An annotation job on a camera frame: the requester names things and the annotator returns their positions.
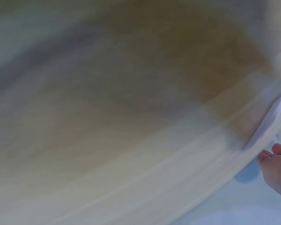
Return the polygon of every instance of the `bathroom floor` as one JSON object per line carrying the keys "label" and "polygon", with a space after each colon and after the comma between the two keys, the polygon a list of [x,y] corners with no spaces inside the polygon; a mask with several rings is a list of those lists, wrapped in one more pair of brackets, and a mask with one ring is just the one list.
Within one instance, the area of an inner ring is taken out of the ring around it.
{"label": "bathroom floor", "polygon": [[[273,143],[281,143],[281,131]],[[171,225],[281,225],[281,196],[253,160],[233,180]]]}

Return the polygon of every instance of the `blue floor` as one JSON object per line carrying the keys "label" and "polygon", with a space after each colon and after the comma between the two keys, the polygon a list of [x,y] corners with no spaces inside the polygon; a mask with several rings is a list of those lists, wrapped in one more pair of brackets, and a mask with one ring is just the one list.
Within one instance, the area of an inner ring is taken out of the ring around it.
{"label": "blue floor", "polygon": [[[277,138],[275,142],[281,142],[281,131]],[[281,225],[281,196],[267,186],[253,160],[222,189],[171,225]]]}

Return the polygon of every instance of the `brown stain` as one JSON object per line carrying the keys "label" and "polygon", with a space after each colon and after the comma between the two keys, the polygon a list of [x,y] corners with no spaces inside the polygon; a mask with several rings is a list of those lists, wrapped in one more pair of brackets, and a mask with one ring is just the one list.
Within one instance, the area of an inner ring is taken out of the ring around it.
{"label": "brown stain", "polygon": [[[277,78],[274,67],[243,27],[229,21],[220,11],[199,7],[191,1],[126,1],[110,10],[105,24],[133,55],[148,64],[174,68],[176,74],[171,80],[187,92],[189,101],[206,103],[259,68],[265,68],[264,76],[269,81]],[[225,120],[256,94],[248,83],[242,92],[233,93],[233,104],[213,104],[210,110]],[[260,109],[268,108],[270,103]],[[248,128],[245,120],[258,118],[256,113],[261,118],[262,110],[249,112],[230,128],[247,139],[252,127]]]}

